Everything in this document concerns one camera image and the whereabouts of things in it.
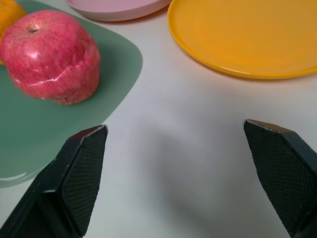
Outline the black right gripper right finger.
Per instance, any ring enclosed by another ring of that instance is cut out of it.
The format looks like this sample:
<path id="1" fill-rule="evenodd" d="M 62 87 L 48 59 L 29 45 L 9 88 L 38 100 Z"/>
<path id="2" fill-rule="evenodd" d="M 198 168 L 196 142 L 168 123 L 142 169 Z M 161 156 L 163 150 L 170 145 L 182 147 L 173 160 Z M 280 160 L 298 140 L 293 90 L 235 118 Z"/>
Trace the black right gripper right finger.
<path id="1" fill-rule="evenodd" d="M 294 131 L 247 119 L 244 132 L 260 183 L 292 238 L 317 236 L 317 154 Z"/>

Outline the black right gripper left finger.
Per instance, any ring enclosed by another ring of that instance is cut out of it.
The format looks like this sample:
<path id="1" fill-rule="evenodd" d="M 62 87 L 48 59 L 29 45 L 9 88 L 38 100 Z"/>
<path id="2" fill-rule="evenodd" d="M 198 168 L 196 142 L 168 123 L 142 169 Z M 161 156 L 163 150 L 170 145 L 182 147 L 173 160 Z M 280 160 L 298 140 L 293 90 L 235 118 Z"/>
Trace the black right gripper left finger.
<path id="1" fill-rule="evenodd" d="M 100 188 L 106 125 L 69 137 L 0 229 L 2 238 L 82 238 Z"/>

